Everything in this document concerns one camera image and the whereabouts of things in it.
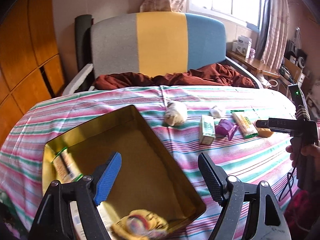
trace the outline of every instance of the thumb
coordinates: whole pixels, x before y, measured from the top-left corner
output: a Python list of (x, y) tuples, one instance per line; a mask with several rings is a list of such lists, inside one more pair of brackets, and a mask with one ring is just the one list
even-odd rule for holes
[(313, 156), (320, 158), (320, 147), (314, 144), (309, 144), (301, 149), (301, 154), (304, 156)]

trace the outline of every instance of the striped bedsheet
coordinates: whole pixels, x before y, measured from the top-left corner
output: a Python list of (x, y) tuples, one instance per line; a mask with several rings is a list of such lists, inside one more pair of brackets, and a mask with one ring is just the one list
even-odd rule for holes
[[(164, 127), (167, 101), (184, 102), (188, 120), (179, 127)], [(113, 91), (82, 92), (37, 104), (10, 132), (0, 151), (0, 189), (11, 198), (22, 223), (29, 230), (42, 198), (41, 167), (47, 141), (94, 117), (134, 104), (178, 162), (203, 201), (206, 212), (185, 230), (170, 238), (208, 239), (221, 208), (215, 203), (197, 166), (197, 157), (206, 152), (227, 174), (243, 182), (267, 180), (276, 197), (286, 183), (291, 169), (287, 134), (270, 138), (244, 139), (237, 132), (232, 141), (217, 138), (210, 146), (198, 141), (199, 121), (209, 108), (218, 105), (230, 110), (243, 109), (251, 120), (278, 117), (294, 119), (294, 105), (284, 95), (269, 89), (247, 89), (223, 86), (144, 87)], [(289, 201), (281, 201), (284, 209)], [(239, 239), (245, 225), (248, 203), (244, 203), (235, 235)]]

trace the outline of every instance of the hand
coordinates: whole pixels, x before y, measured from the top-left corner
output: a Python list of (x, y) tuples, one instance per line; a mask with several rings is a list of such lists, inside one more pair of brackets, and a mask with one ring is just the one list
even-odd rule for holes
[[(297, 155), (293, 152), (292, 146), (287, 146), (285, 149), (290, 154), (290, 160), (292, 160), (292, 167), (296, 165)], [(320, 147), (317, 145), (307, 145), (301, 149), (301, 154), (304, 156), (313, 156), (315, 159), (315, 179), (320, 180)]]

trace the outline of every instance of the silver bolt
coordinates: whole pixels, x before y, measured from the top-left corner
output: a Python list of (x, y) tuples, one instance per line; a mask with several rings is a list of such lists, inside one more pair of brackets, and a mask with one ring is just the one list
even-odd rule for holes
[(90, 181), (92, 177), (90, 175), (84, 175), (82, 178), (84, 181)]
[(51, 181), (51, 186), (57, 186), (59, 184), (59, 181), (57, 179)]
[(228, 177), (228, 180), (229, 180), (230, 182), (236, 182), (236, 181), (237, 181), (237, 177), (231, 175), (231, 176)]
[(268, 187), (269, 186), (269, 183), (266, 182), (265, 180), (261, 181), (260, 183), (261, 183), (261, 186), (263, 186), (263, 187)]

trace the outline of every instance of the barcode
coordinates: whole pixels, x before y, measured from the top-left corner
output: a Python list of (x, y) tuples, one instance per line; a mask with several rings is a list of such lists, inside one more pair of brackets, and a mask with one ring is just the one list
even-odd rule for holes
[(81, 224), (81, 220), (79, 216), (75, 216), (75, 222), (77, 225)]

